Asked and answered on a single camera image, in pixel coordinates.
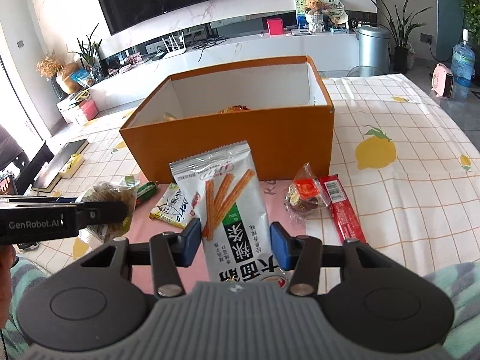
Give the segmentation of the brown cake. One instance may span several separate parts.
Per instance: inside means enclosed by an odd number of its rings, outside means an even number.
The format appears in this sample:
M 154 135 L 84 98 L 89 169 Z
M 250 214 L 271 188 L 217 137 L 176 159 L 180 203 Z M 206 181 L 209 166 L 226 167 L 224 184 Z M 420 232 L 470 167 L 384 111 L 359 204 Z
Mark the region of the brown cake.
M 135 177 L 128 175 L 117 184 L 101 181 L 86 189 L 78 202 L 98 209 L 99 214 L 91 224 L 86 225 L 82 239 L 87 241 L 94 237 L 106 243 L 112 238 L 124 236 L 133 219 L 137 186 Z

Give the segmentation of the yellow white America packet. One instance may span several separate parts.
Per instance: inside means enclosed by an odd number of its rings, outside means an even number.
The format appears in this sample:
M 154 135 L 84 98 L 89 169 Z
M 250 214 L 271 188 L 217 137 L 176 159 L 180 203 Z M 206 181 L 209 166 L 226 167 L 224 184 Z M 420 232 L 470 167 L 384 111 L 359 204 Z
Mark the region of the yellow white America packet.
M 149 218 L 159 220 L 174 227 L 185 229 L 195 217 L 194 210 L 177 184 L 170 183 Z

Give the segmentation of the red wafer bar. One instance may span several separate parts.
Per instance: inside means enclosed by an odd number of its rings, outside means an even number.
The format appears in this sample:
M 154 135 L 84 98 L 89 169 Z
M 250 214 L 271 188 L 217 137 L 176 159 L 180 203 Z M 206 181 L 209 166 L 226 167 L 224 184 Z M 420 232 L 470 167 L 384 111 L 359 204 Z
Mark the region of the red wafer bar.
M 345 242 L 347 239 L 357 239 L 366 243 L 360 221 L 338 175 L 320 178 L 320 185 L 327 194 L 328 209 L 332 215 L 340 240 Z

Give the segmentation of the clear chocolate candy pack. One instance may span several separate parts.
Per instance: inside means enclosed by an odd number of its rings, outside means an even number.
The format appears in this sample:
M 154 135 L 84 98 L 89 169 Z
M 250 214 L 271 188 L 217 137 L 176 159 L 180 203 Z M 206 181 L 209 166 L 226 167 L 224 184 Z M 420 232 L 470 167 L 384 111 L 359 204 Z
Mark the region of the clear chocolate candy pack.
M 310 163 L 304 164 L 289 184 L 286 208 L 298 220 L 319 219 L 330 203 L 329 194 L 313 173 Z

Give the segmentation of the green sausage stick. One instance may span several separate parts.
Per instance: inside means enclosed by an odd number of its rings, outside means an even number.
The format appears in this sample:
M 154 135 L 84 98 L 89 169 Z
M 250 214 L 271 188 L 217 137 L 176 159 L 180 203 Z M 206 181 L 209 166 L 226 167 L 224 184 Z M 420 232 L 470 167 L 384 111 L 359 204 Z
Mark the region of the green sausage stick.
M 152 181 L 148 181 L 145 184 L 142 184 L 137 189 L 135 206 L 142 205 L 143 203 L 150 200 L 157 193 L 157 189 L 157 184 Z

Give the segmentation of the silver spicy strip packet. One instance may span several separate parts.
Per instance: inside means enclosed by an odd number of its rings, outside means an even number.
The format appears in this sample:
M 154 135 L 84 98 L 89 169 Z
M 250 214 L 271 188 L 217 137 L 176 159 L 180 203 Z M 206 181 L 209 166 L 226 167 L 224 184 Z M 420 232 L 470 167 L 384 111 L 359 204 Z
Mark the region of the silver spicy strip packet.
M 289 275 L 272 252 L 269 218 L 247 142 L 224 145 L 170 164 L 176 184 L 200 219 L 213 282 L 272 282 Z

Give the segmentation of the red chip bag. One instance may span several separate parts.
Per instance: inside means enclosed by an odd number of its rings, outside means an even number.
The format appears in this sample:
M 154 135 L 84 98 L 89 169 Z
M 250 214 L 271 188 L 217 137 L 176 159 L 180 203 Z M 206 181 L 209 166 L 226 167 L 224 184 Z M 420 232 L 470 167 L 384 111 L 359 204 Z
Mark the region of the red chip bag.
M 249 111 L 249 108 L 247 106 L 242 106 L 242 105 L 228 106 L 227 108 L 220 110 L 219 114 L 228 114 L 228 113 L 242 112 L 242 111 Z

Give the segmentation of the yellow chip bag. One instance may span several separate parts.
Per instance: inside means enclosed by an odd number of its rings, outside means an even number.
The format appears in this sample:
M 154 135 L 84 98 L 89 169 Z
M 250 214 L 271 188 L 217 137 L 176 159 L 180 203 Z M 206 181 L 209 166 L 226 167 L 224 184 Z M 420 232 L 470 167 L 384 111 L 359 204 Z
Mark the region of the yellow chip bag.
M 169 112 L 165 112 L 163 114 L 163 120 L 164 121 L 172 121 L 172 120 L 176 120 L 176 116 L 174 116 L 173 114 L 169 113 Z

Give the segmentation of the pink placemat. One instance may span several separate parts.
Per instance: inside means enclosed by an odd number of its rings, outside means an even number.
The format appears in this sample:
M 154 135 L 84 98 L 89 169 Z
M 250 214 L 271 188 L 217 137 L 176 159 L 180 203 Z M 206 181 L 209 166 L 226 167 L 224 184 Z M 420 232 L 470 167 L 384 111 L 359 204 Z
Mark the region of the pink placemat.
M 179 268 L 186 292 L 201 282 L 223 282 L 237 278 L 241 283 L 271 281 L 283 270 L 272 252 L 270 225 L 279 222 L 291 236 L 304 235 L 303 225 L 292 223 L 285 207 L 289 182 L 260 182 L 247 172 L 222 175 L 214 181 L 214 196 L 223 201 L 212 210 L 208 185 L 202 180 L 185 184 L 182 191 L 195 209 L 201 227 L 208 230 L 190 267 Z

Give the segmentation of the tan vase with dried flowers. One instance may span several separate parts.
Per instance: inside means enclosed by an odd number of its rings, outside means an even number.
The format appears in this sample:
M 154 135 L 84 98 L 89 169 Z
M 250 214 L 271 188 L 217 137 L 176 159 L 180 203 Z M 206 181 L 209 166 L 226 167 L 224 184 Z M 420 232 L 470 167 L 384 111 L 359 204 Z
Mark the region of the tan vase with dried flowers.
M 36 64 L 37 72 L 56 84 L 65 94 L 74 94 L 82 89 L 72 77 L 80 70 L 77 63 L 63 63 L 54 54 L 45 54 Z

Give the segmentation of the glass vase plant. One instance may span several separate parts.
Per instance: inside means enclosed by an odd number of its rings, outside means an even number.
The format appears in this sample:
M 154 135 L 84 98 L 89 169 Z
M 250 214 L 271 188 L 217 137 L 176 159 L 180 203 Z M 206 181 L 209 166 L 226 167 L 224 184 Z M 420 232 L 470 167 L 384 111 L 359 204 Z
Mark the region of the glass vase plant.
M 94 83 L 98 83 L 103 80 L 103 69 L 100 64 L 100 47 L 103 40 L 99 42 L 93 39 L 98 24 L 94 27 L 90 34 L 86 35 L 86 41 L 77 40 L 78 50 L 70 51 L 72 55 L 78 55 L 80 64 L 83 69 L 89 72 L 91 80 Z

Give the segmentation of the white router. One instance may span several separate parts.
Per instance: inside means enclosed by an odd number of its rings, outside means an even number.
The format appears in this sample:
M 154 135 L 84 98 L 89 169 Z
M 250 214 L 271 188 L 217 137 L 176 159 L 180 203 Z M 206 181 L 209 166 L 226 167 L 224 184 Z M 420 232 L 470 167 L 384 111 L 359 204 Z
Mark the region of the white router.
M 163 57 L 166 59 L 182 55 L 187 50 L 184 33 L 182 31 L 180 31 L 180 33 L 177 35 L 169 34 L 168 37 L 163 37 L 162 43 L 165 48 Z

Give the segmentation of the pink small heater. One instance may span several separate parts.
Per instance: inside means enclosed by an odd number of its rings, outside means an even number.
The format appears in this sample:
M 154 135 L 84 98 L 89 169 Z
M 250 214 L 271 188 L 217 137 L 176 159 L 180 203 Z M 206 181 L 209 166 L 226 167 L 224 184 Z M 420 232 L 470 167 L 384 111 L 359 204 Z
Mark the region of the pink small heater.
M 443 63 L 433 69 L 432 90 L 438 98 L 451 98 L 454 86 L 452 71 Z

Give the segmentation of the silver trash can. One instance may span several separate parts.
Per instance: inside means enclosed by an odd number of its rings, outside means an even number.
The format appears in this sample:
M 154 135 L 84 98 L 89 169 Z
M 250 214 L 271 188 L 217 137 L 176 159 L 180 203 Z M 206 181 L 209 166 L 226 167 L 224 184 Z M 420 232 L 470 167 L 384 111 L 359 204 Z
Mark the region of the silver trash can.
M 359 42 L 359 65 L 373 68 L 381 74 L 390 71 L 391 33 L 382 27 L 363 25 L 356 30 Z

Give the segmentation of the blue water jug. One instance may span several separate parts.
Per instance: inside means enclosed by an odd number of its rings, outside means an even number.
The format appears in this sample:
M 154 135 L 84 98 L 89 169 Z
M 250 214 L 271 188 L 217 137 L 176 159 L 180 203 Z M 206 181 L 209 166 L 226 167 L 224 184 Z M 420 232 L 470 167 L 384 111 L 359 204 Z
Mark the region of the blue water jug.
M 469 31 L 464 28 L 461 41 L 452 48 L 451 57 L 451 73 L 458 85 L 471 86 L 474 64 L 475 53 L 469 44 Z

